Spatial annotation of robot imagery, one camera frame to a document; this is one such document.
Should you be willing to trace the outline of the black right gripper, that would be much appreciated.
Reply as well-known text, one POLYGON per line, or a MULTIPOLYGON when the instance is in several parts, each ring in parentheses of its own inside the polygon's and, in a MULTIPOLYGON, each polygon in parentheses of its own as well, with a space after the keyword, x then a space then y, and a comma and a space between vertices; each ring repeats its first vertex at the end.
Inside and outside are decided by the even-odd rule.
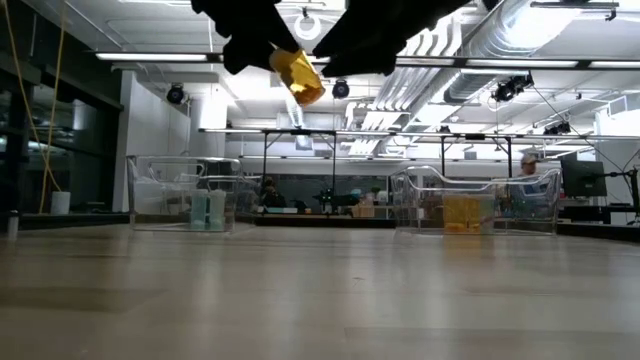
POLYGON ((328 57, 325 77, 390 75, 406 41, 470 0, 353 0, 313 49, 328 57))

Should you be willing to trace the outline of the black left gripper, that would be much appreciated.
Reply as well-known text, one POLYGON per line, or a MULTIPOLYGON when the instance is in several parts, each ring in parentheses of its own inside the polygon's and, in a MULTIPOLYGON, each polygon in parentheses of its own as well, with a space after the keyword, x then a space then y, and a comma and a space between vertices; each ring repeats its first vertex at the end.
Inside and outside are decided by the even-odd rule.
POLYGON ((231 39, 223 47, 225 69, 236 75, 252 66, 273 71, 273 45, 283 50, 299 50, 300 45, 277 11, 280 0, 190 0, 192 10, 206 14, 215 31, 231 39), (234 35, 260 31, 263 39, 234 35))

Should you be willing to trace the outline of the small clear teal pill bottle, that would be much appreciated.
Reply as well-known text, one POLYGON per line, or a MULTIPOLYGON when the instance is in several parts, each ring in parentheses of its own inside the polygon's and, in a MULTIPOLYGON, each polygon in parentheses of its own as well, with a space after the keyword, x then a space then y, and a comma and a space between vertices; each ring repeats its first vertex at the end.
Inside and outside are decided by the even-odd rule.
POLYGON ((206 227, 208 191, 196 189, 191 193, 190 224, 193 229, 204 230, 206 227))
POLYGON ((226 192, 220 189, 213 190, 209 195, 209 225, 212 231, 225 229, 226 192))

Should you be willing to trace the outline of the clear plastic bin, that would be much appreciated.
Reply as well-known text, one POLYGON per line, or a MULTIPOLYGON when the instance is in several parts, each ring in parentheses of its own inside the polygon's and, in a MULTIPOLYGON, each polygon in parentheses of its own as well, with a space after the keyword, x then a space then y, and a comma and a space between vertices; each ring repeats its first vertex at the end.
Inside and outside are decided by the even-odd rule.
POLYGON ((396 226, 419 233, 451 235, 554 234, 559 213, 561 171, 539 174, 548 180, 542 201, 527 201, 513 194, 517 178, 456 180, 430 166, 408 167, 390 176, 390 197, 396 226), (468 200, 478 195, 496 200, 494 230, 490 234, 449 233, 444 230, 443 197, 462 195, 468 200))
POLYGON ((260 184, 247 176, 241 162, 219 157, 129 156, 127 163, 130 224, 140 231, 230 233, 240 217, 253 217, 259 207, 260 184), (208 191, 206 227, 191 227, 191 193, 208 191), (226 192, 225 229, 209 225, 209 195, 226 192))

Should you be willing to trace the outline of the person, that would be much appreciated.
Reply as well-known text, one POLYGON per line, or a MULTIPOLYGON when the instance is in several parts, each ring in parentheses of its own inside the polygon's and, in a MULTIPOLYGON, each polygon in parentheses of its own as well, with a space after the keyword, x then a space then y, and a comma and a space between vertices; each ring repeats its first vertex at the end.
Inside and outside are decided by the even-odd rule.
POLYGON ((518 185, 512 187, 514 195, 527 201, 542 201, 546 195, 548 180, 537 173, 536 156, 527 154, 521 158, 518 185))
POLYGON ((276 189, 275 182, 271 177, 267 177, 261 189, 262 205, 267 208, 284 208, 286 199, 276 189))

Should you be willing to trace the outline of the white cylindrical container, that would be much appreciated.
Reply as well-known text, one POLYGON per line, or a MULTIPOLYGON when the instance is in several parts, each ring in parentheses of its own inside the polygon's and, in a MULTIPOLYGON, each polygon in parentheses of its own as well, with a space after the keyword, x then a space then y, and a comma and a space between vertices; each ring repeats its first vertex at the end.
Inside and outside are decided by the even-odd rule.
POLYGON ((71 193, 54 191, 51 193, 51 215, 67 215, 70 211, 71 193))

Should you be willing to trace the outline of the black monitor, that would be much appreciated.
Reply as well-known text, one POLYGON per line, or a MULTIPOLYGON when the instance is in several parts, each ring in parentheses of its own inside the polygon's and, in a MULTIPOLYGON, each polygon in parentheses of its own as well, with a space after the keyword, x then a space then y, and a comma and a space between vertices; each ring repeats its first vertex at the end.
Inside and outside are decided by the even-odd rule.
POLYGON ((607 195, 604 165, 596 161, 562 160, 562 184, 568 197, 607 195))

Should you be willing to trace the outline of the black background rig frame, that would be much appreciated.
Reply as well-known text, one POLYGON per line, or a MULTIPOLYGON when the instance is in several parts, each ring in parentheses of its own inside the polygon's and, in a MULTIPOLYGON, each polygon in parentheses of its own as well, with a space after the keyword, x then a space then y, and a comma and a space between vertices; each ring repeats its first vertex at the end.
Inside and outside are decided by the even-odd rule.
POLYGON ((440 165, 441 172, 443 175, 446 174, 446 152, 447 147, 445 143, 450 140, 450 145, 453 145, 458 140, 465 141, 485 141, 491 140, 502 152, 507 155, 507 166, 508 166, 508 176, 512 177, 514 175, 513 170, 513 148, 512 148, 512 140, 513 137, 509 135, 499 135, 499 134, 483 134, 483 133, 441 133, 439 135, 440 138, 440 165))
POLYGON ((264 180, 267 176, 267 155, 268 148, 276 142, 283 134, 289 134, 292 136, 306 136, 312 137, 313 135, 319 136, 321 139, 325 139, 325 136, 332 136, 333 142, 328 142, 328 146, 332 151, 331 157, 324 157, 324 160, 332 160, 332 185, 329 188, 329 192, 321 195, 317 201, 321 206, 321 210, 323 214, 329 217, 332 214, 336 213, 336 206, 332 203, 335 196, 336 190, 336 146, 337 146, 337 131, 336 130, 319 130, 319 129, 303 129, 303 128, 291 128, 291 129, 264 129, 261 130, 261 133, 264 134, 264 148, 263 148, 263 174, 262 174, 262 183, 261 189, 263 187, 264 180))

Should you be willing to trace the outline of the black aluminium frame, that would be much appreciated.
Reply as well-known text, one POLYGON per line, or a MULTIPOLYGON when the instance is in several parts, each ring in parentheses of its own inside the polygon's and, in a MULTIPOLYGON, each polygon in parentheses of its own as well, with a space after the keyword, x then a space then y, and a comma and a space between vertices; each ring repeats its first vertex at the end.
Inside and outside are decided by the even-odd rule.
MULTIPOLYGON (((34 215, 19 213, 0 213, 0 232, 8 229, 10 220, 17 218, 19 230, 42 230, 70 227, 90 227, 129 224, 130 217, 125 213, 110 214, 71 214, 71 215, 34 215)), ((279 216, 275 217, 240 217, 235 221, 240 225, 257 225, 267 227, 312 227, 312 228, 349 228, 349 229, 392 229, 396 227, 394 220, 373 218, 339 218, 317 216, 279 216)), ((583 237, 621 241, 640 245, 640 227, 618 226, 585 223, 560 223, 557 234, 563 236, 583 237)))

